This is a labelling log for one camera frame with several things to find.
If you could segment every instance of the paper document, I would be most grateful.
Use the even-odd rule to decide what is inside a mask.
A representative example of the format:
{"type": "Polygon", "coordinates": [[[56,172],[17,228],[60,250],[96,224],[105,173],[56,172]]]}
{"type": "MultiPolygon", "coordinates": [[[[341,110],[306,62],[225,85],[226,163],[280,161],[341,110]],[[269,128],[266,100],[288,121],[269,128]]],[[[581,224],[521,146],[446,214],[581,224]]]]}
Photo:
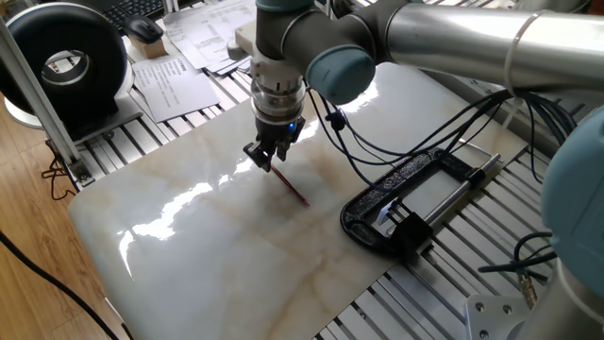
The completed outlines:
{"type": "Polygon", "coordinates": [[[156,123],[219,103],[210,80],[183,56],[145,60],[132,67],[156,123]]]}
{"type": "Polygon", "coordinates": [[[226,0],[170,13],[163,22],[172,43],[194,68],[200,69],[228,60],[227,44],[235,29],[255,19],[253,0],[226,0]]]}

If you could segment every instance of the metal rod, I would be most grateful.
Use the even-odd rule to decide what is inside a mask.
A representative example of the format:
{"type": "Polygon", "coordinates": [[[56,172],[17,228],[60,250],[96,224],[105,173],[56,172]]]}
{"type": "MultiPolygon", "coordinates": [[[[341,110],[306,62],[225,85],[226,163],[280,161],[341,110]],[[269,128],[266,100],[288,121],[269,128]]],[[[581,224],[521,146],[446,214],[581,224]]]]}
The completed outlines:
{"type": "Polygon", "coordinates": [[[387,32],[390,57],[436,72],[505,83],[512,54],[514,88],[604,92],[604,18],[522,10],[410,4],[392,18],[387,32]]]}
{"type": "MultiPolygon", "coordinates": [[[[484,172],[489,171],[489,169],[491,169],[493,167],[493,165],[495,165],[497,163],[497,161],[499,161],[500,158],[501,158],[501,155],[494,154],[487,162],[485,162],[480,167],[480,170],[482,170],[484,172]]],[[[465,194],[468,190],[470,190],[471,186],[472,186],[472,183],[470,183],[469,180],[462,183],[459,188],[457,188],[453,193],[451,193],[451,195],[449,195],[447,198],[445,198],[445,200],[443,202],[441,202],[441,204],[439,204],[436,208],[434,208],[434,210],[432,210],[428,214],[428,216],[426,216],[426,218],[424,218],[426,223],[431,224],[432,222],[434,222],[436,220],[436,218],[438,218],[438,216],[440,216],[442,213],[444,213],[445,210],[447,210],[450,206],[452,206],[455,202],[457,202],[457,200],[461,196],[463,196],[463,194],[465,194]]]]}
{"type": "MultiPolygon", "coordinates": [[[[34,111],[48,137],[57,148],[67,165],[81,162],[79,152],[77,152],[74,142],[69,137],[65,126],[60,121],[55,109],[48,100],[46,93],[38,82],[38,79],[31,71],[27,60],[17,42],[12,38],[4,20],[0,18],[0,60],[4,62],[8,72],[17,83],[17,86],[27,99],[29,106],[34,111]]],[[[78,168],[78,174],[85,173],[85,169],[78,168]]],[[[83,174],[83,177],[90,178],[90,174],[83,174]]]]}

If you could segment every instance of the black cable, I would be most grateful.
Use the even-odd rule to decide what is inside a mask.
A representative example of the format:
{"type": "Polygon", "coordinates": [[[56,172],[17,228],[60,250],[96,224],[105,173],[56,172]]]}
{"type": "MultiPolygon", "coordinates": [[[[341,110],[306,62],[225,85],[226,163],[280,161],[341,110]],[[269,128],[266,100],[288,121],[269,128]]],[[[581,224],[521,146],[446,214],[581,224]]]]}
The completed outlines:
{"type": "Polygon", "coordinates": [[[386,160],[384,160],[383,158],[381,158],[378,154],[374,153],[373,151],[371,151],[369,148],[367,148],[367,146],[363,145],[361,143],[361,141],[359,140],[359,137],[357,137],[356,135],[352,135],[352,137],[355,139],[355,141],[357,142],[357,144],[363,149],[365,150],[365,152],[367,152],[368,154],[370,154],[371,156],[377,158],[378,160],[382,161],[382,162],[387,162],[386,160]]]}
{"type": "Polygon", "coordinates": [[[61,281],[55,279],[52,275],[46,273],[43,269],[38,267],[35,263],[29,260],[26,255],[19,250],[19,248],[14,245],[7,235],[4,234],[0,230],[0,243],[2,243],[19,261],[21,261],[27,268],[31,269],[34,273],[38,274],[40,277],[45,279],[46,281],[53,284],[55,287],[61,290],[61,292],[65,293],[69,298],[71,298],[78,306],[80,306],[93,320],[96,324],[103,329],[105,334],[111,340],[119,340],[119,338],[113,333],[113,331],[107,326],[105,321],[88,305],[84,300],[79,297],[74,291],[69,289],[66,285],[64,285],[61,281]]]}
{"type": "Polygon", "coordinates": [[[362,181],[364,181],[372,189],[380,191],[380,192],[389,193],[391,190],[385,189],[385,188],[382,188],[382,187],[376,185],[373,181],[369,180],[369,178],[367,178],[361,172],[361,170],[359,170],[359,167],[357,167],[357,164],[350,157],[350,153],[348,152],[348,148],[346,147],[346,143],[344,143],[344,139],[342,139],[342,135],[340,134],[340,131],[336,130],[335,133],[336,133],[336,137],[338,138],[338,141],[340,142],[340,145],[342,146],[342,149],[344,150],[344,154],[346,155],[346,158],[348,159],[348,162],[350,163],[350,166],[352,166],[352,169],[357,173],[357,176],[359,176],[359,178],[362,179],[362,181]]]}
{"type": "Polygon", "coordinates": [[[522,249],[522,246],[524,244],[526,244],[528,241],[536,239],[536,238],[552,237],[553,235],[554,234],[551,232],[541,231],[541,232],[533,232],[532,234],[529,234],[529,235],[521,238],[520,240],[518,240],[518,243],[516,244],[516,246],[513,249],[513,260],[516,262],[520,262],[520,250],[522,249]]]}
{"type": "Polygon", "coordinates": [[[65,169],[63,169],[62,167],[59,166],[59,155],[58,154],[55,155],[55,158],[48,166],[48,170],[42,171],[41,176],[42,176],[42,179],[50,179],[50,196],[53,200],[56,200],[56,201],[62,200],[65,197],[67,197],[69,194],[71,194],[73,196],[76,195],[76,193],[74,193],[71,190],[65,190],[65,194],[63,194],[61,197],[55,197],[55,179],[57,179],[58,177],[68,176],[67,173],[65,172],[65,169]]]}
{"type": "Polygon", "coordinates": [[[543,184],[535,171],[535,116],[530,106],[528,106],[528,112],[530,113],[530,171],[537,183],[543,184]]]}
{"type": "Polygon", "coordinates": [[[531,271],[531,270],[527,270],[527,267],[536,265],[536,264],[542,264],[544,262],[557,258],[558,255],[556,255],[556,253],[553,251],[544,256],[537,257],[537,255],[541,251],[543,251],[551,246],[550,245],[542,246],[541,248],[537,249],[535,252],[533,252],[530,256],[528,256],[524,260],[520,260],[520,250],[530,240],[533,240],[536,238],[551,237],[551,236],[553,236],[553,234],[551,232],[546,232],[546,231],[533,232],[532,234],[529,234],[529,235],[521,238],[518,241],[518,243],[516,244],[516,246],[514,247],[514,250],[513,250],[513,261],[510,264],[484,266],[484,267],[479,268],[478,272],[492,273],[492,272],[505,271],[505,272],[513,272],[518,275],[523,275],[526,273],[526,274],[529,274],[530,276],[532,276],[536,280],[547,281],[547,277],[545,275],[535,273],[534,271],[531,271]]]}
{"type": "Polygon", "coordinates": [[[546,246],[542,246],[539,249],[535,250],[532,254],[530,254],[525,260],[530,260],[532,258],[534,258],[535,256],[539,255],[540,252],[550,248],[551,245],[546,245],[546,246]]]}
{"type": "MultiPolygon", "coordinates": [[[[310,98],[310,102],[312,103],[312,105],[314,106],[314,111],[317,114],[317,117],[319,118],[319,123],[321,123],[321,127],[323,128],[323,131],[325,132],[325,134],[327,135],[327,138],[329,139],[329,141],[331,142],[331,144],[338,149],[338,151],[342,152],[344,154],[344,151],[342,150],[342,148],[336,144],[336,142],[333,140],[333,138],[331,137],[331,134],[329,134],[329,130],[327,130],[327,127],[325,125],[325,122],[323,121],[323,117],[321,116],[321,112],[319,112],[319,108],[317,107],[317,104],[314,100],[314,96],[312,95],[312,93],[309,93],[309,98],[310,98]]],[[[350,158],[352,158],[353,160],[363,163],[363,164],[367,164],[367,165],[376,165],[376,166],[380,166],[380,165],[391,165],[394,164],[396,162],[399,162],[400,160],[393,160],[393,161],[386,161],[386,162],[376,162],[376,161],[366,161],[366,160],[362,160],[358,157],[355,157],[353,155],[349,155],[350,158]]]]}
{"type": "Polygon", "coordinates": [[[523,261],[520,261],[517,263],[484,266],[484,267],[479,268],[478,272],[480,272],[480,273],[494,273],[494,272],[501,272],[501,271],[515,272],[518,269],[523,269],[528,266],[532,266],[532,265],[536,265],[536,264],[542,264],[547,261],[554,260],[557,257],[558,257],[558,255],[556,255],[556,253],[552,251],[550,253],[547,253],[544,256],[536,257],[536,258],[533,258],[530,260],[523,260],[523,261]]]}
{"type": "MultiPolygon", "coordinates": [[[[427,138],[422,141],[420,143],[420,145],[423,145],[425,143],[427,143],[429,140],[431,140],[432,138],[434,138],[437,134],[439,134],[441,131],[443,131],[445,128],[449,127],[451,124],[455,123],[458,119],[460,119],[463,115],[465,115],[467,112],[469,112],[471,109],[477,107],[480,104],[486,103],[489,100],[492,100],[493,98],[497,97],[499,94],[498,93],[493,93],[491,95],[485,96],[482,99],[480,99],[477,102],[474,102],[473,104],[469,105],[468,107],[466,107],[465,109],[463,109],[462,111],[460,111],[459,113],[457,113],[455,116],[453,116],[452,118],[450,118],[447,122],[445,122],[444,124],[442,124],[439,128],[437,128],[435,131],[433,131],[429,136],[427,136],[427,138]]],[[[380,151],[382,153],[388,154],[388,155],[392,155],[392,156],[399,156],[399,157],[409,157],[409,156],[413,156],[412,151],[407,152],[407,153],[398,153],[398,152],[393,152],[393,151],[389,151],[386,150],[384,148],[381,148],[379,146],[376,146],[375,144],[370,143],[369,141],[367,141],[366,139],[364,139],[349,123],[346,124],[346,126],[350,129],[350,131],[352,131],[352,133],[356,136],[358,136],[364,143],[366,143],[367,145],[373,147],[375,150],[380,151]]],[[[452,136],[456,133],[456,131],[459,132],[460,127],[458,127],[456,130],[454,130],[453,132],[449,133],[449,135],[445,136],[450,138],[449,136],[452,136]]],[[[446,141],[448,138],[443,138],[441,141],[439,141],[438,144],[440,144],[442,141],[446,141]]]]}
{"type": "Polygon", "coordinates": [[[493,119],[495,118],[495,115],[497,114],[497,112],[499,111],[499,109],[501,109],[502,105],[503,105],[503,102],[499,103],[499,105],[497,105],[497,107],[493,111],[493,114],[491,114],[491,116],[489,117],[489,119],[487,120],[487,122],[484,123],[484,125],[478,131],[476,131],[476,133],[474,133],[472,135],[472,137],[468,138],[465,142],[461,143],[460,146],[458,146],[455,149],[451,150],[451,153],[454,154],[458,150],[460,150],[462,147],[470,144],[485,128],[487,128],[489,126],[489,123],[491,123],[493,121],[493,119]]]}

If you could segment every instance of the metal profile rail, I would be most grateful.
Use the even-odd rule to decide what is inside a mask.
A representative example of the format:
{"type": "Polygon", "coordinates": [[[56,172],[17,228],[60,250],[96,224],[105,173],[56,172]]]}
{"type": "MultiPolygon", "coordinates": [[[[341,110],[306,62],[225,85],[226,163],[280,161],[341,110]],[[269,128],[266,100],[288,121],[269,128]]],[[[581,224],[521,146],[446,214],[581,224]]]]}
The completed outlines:
{"type": "MultiPolygon", "coordinates": [[[[538,155],[545,174],[549,159],[538,155]]],[[[544,230],[539,201],[541,184],[530,172],[527,151],[512,161],[468,205],[455,212],[433,237],[434,248],[415,263],[398,263],[377,279],[313,339],[399,340],[467,338],[464,305],[473,295],[520,297],[510,273],[479,274],[484,265],[512,259],[516,242],[544,230]]],[[[535,240],[521,251],[527,257],[545,245],[535,240]]],[[[550,276],[553,262],[533,267],[550,276]]],[[[545,288],[534,282],[537,294],[545,288]]]]}

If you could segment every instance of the desk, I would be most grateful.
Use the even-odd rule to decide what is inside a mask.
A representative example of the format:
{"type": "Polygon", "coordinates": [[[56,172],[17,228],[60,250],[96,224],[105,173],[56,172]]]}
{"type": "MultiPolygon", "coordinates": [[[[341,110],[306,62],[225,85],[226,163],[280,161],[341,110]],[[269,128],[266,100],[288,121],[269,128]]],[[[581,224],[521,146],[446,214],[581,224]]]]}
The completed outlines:
{"type": "MultiPolygon", "coordinates": [[[[229,77],[225,84],[234,78],[229,77]]],[[[226,86],[221,81],[224,80],[213,80],[219,90],[226,86]]],[[[233,104],[238,101],[233,94],[224,93],[223,98],[233,104]]],[[[357,123],[363,131],[372,127],[367,129],[369,139],[391,148],[408,148],[464,105],[466,103],[457,96],[420,72],[384,65],[379,68],[370,90],[345,109],[350,112],[353,123],[360,119],[357,123]],[[396,140],[384,138],[384,135],[394,136],[396,131],[399,133],[396,140]]],[[[309,214],[320,217],[316,223],[324,224],[321,229],[327,232],[324,235],[308,231],[311,229],[308,221],[301,224],[306,215],[298,212],[298,202],[287,195],[280,183],[271,182],[268,175],[253,169],[251,163],[245,163],[245,157],[233,161],[233,157],[241,155],[223,152],[240,150],[244,138],[237,132],[253,135],[251,114],[245,115],[246,112],[246,107],[237,107],[174,144],[122,166],[121,171],[84,190],[70,208],[74,225],[101,274],[109,299],[135,336],[141,339],[310,339],[313,336],[328,340],[384,336],[389,339],[463,339],[463,304],[468,296],[519,295],[513,276],[480,275],[476,268],[507,262],[520,237],[543,229],[539,215],[541,187],[530,177],[529,161],[523,151],[525,143],[496,124],[480,135],[477,144],[504,155],[509,162],[505,170],[437,226],[439,232],[431,251],[419,256],[416,263],[402,264],[365,252],[339,230],[339,210],[363,184],[351,174],[345,159],[341,155],[337,157],[325,137],[318,136],[322,131],[316,120],[309,120],[306,130],[309,139],[306,142],[302,139],[293,147],[291,158],[282,169],[307,193],[313,209],[309,214]],[[231,124],[235,132],[228,133],[225,126],[231,124]],[[330,157],[312,159],[304,145],[313,138],[319,139],[320,150],[330,157]],[[225,170],[225,166],[233,163],[237,166],[225,170]],[[333,172],[334,168],[342,172],[333,172]],[[335,189],[327,185],[333,182],[339,183],[335,189]],[[241,196],[230,192],[229,185],[241,189],[238,192],[241,196]],[[222,195],[212,196],[221,191],[222,195]],[[204,199],[195,199],[200,195],[223,203],[209,210],[204,199]],[[240,209],[243,209],[243,201],[250,202],[254,210],[216,212],[220,207],[232,208],[228,205],[230,200],[239,202],[240,209]],[[176,206],[170,205],[171,202],[177,203],[176,206]],[[200,235],[192,224],[199,221],[200,225],[206,225],[207,220],[237,216],[236,219],[242,218],[243,222],[222,221],[227,227],[235,227],[237,236],[250,225],[244,222],[245,218],[259,221],[254,215],[256,208],[264,213],[287,212],[289,217],[280,220],[281,229],[272,222],[268,227],[256,226],[253,231],[260,235],[260,239],[255,240],[269,241],[282,250],[275,252],[268,246],[265,259],[272,261],[267,263],[246,261],[248,256],[258,256],[256,250],[248,251],[252,247],[248,243],[231,246],[233,255],[228,257],[221,252],[224,238],[219,247],[212,248],[213,242],[204,243],[204,235],[214,234],[200,235]],[[165,222],[164,216],[171,221],[165,222]],[[168,233],[152,234],[133,228],[149,223],[163,226],[163,231],[168,233]],[[291,234],[288,226],[299,233],[291,234]],[[336,250],[345,249],[344,255],[327,252],[324,257],[315,256],[315,252],[320,255],[329,249],[322,243],[324,238],[330,240],[336,250]],[[309,240],[317,242],[316,247],[308,246],[309,240]],[[222,259],[228,265],[216,265],[212,255],[224,255],[222,259]],[[317,259],[326,259],[328,265],[321,267],[318,264],[322,262],[316,262],[317,259]],[[251,268],[249,276],[242,276],[241,270],[233,270],[231,278],[239,280],[218,275],[217,282],[202,272],[215,270],[220,274],[221,269],[237,264],[236,260],[251,268]],[[283,271],[275,268],[291,271],[291,275],[279,275],[283,271]],[[305,281],[309,272],[300,268],[323,276],[313,274],[313,280],[305,281]],[[230,293],[223,295],[220,290],[223,287],[230,293]],[[245,294],[247,288],[257,295],[245,294]]],[[[307,118],[313,117],[312,112],[305,114],[307,118]]],[[[174,132],[179,122],[169,122],[167,130],[174,132]]],[[[183,122],[190,124],[191,121],[187,118],[183,122]]],[[[126,133],[130,130],[122,128],[127,140],[133,137],[126,133]]],[[[134,145],[134,149],[142,154],[140,144],[134,145]]],[[[461,155],[475,166],[485,159],[470,149],[464,149],[461,155]]],[[[541,157],[537,163],[543,174],[547,159],[541,157]]],[[[363,171],[372,179],[379,176],[376,168],[363,168],[363,171]]],[[[450,181],[437,178],[436,182],[426,183],[407,203],[413,210],[425,214],[451,189],[450,181]]],[[[551,263],[536,268],[545,275],[551,274],[551,269],[551,263]]],[[[538,292],[544,289],[539,285],[536,288],[538,292]]]]}

